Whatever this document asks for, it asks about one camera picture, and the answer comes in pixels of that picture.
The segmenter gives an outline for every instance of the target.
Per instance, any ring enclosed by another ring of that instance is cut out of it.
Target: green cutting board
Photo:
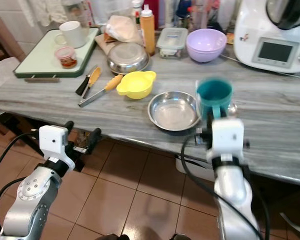
[[[26,58],[13,71],[17,78],[75,78],[83,74],[91,53],[96,45],[95,36],[99,33],[99,28],[89,29],[87,43],[79,48],[75,48],[77,65],[70,69],[61,66],[55,56],[55,51],[62,48],[55,43],[55,37],[59,34],[58,29],[48,31],[26,56]]]

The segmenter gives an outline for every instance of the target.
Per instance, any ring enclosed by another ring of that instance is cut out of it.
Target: yellow handle
[[[93,86],[93,84],[97,81],[97,79],[99,78],[101,74],[101,68],[98,66],[93,73],[91,74],[90,78],[89,78],[89,87],[91,88]]]
[[[122,78],[123,78],[123,76],[120,74],[115,76],[106,84],[104,89],[106,91],[110,91],[110,90],[114,89],[121,82]]]

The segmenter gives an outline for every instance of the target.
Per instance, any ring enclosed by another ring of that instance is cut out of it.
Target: kitchen counter
[[[231,54],[228,46],[225,55]],[[90,95],[113,78],[106,56],[97,46],[85,69],[98,64],[102,74]],[[130,141],[151,148],[180,153],[185,136],[194,129],[167,132],[148,118],[148,103],[156,94],[183,91],[194,95],[195,81],[208,76],[230,80],[233,101],[245,125],[245,138],[251,149],[244,151],[250,169],[260,175],[300,185],[300,78],[253,69],[233,60],[219,57],[209,63],[182,59],[151,58],[148,70],[157,73],[152,93],[132,100],[111,91],[84,108],[78,106],[75,90],[84,75],[62,78],[59,83],[26,83],[11,78],[0,87],[0,110],[62,125],[74,121],[75,128],[92,131],[101,128],[111,138]],[[204,160],[203,146],[190,144],[186,154]]]

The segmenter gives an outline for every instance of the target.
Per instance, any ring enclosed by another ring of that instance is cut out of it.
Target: orange bottle
[[[142,37],[145,45],[145,50],[150,56],[155,54],[155,16],[149,5],[144,5],[144,10],[141,11],[140,25],[142,29]]]

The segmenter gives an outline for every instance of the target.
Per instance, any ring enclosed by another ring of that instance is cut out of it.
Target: purple bowl
[[[226,44],[226,35],[218,30],[210,28],[195,30],[186,38],[186,45],[197,52],[214,52],[223,49]]]
[[[210,62],[210,61],[216,59],[222,53],[222,51],[225,49],[225,46],[223,46],[222,48],[220,48],[219,50],[214,51],[214,52],[194,51],[192,48],[189,48],[188,45],[186,45],[186,49],[188,51],[190,58],[192,58],[193,60],[195,60],[199,63],[206,63],[206,62]]]

